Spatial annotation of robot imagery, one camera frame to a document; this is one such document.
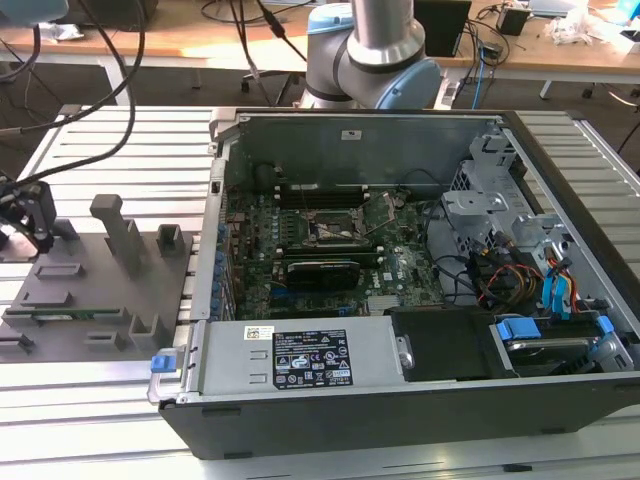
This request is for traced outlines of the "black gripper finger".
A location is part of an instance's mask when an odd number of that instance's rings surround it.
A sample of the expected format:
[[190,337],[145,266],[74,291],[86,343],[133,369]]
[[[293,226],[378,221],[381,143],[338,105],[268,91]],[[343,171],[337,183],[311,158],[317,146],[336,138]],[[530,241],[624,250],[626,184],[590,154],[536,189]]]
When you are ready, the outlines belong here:
[[19,187],[16,204],[20,213],[19,230],[37,249],[48,253],[54,243],[55,205],[50,186],[44,181]]

